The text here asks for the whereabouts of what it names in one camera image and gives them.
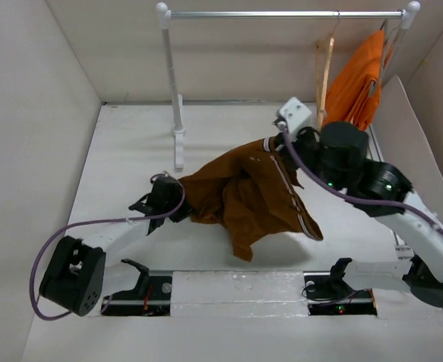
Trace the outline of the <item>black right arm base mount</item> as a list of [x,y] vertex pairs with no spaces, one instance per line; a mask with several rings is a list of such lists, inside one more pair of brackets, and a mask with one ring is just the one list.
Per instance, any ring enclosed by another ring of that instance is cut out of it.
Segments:
[[354,290],[344,280],[351,258],[339,259],[330,271],[304,273],[301,295],[309,316],[377,315],[371,290]]

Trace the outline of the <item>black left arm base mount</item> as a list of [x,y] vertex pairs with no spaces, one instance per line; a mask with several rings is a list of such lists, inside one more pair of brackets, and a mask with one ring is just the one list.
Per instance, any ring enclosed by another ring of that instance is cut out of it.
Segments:
[[102,299],[100,314],[108,317],[168,317],[173,291],[173,272],[156,271],[131,259],[121,263],[137,273],[133,287],[116,290]]

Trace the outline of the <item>brown trousers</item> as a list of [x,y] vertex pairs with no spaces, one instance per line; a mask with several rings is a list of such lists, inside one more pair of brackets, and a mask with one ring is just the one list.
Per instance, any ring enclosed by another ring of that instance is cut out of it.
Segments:
[[253,257],[252,245],[267,235],[302,233],[321,241],[322,231],[298,193],[296,171],[279,153],[275,137],[236,147],[184,176],[180,183],[191,219],[228,231],[233,255]]

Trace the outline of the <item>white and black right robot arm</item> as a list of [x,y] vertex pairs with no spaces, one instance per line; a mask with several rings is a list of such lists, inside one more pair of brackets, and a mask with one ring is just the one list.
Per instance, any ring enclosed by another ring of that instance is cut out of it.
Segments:
[[360,290],[398,290],[443,308],[443,225],[397,167],[367,157],[368,134],[346,122],[321,131],[302,127],[295,135],[287,121],[278,118],[274,124],[284,158],[324,190],[397,234],[413,253],[395,262],[340,258],[330,269],[330,291],[345,297]]

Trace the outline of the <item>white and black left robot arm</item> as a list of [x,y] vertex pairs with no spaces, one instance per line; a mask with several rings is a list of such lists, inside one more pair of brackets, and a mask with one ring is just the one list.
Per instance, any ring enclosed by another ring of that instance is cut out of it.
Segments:
[[[29,288],[34,312],[44,321],[53,318],[38,307],[40,298],[83,317],[97,304],[105,311],[118,299],[147,302],[153,293],[149,269],[120,253],[131,244],[148,237],[166,219],[183,220],[190,212],[182,184],[167,173],[151,178],[151,191],[129,207],[130,215],[117,219],[75,222],[55,232],[41,248],[55,244],[52,257],[38,288]],[[131,265],[138,273],[128,274],[122,291],[102,296],[105,270],[118,263]]]

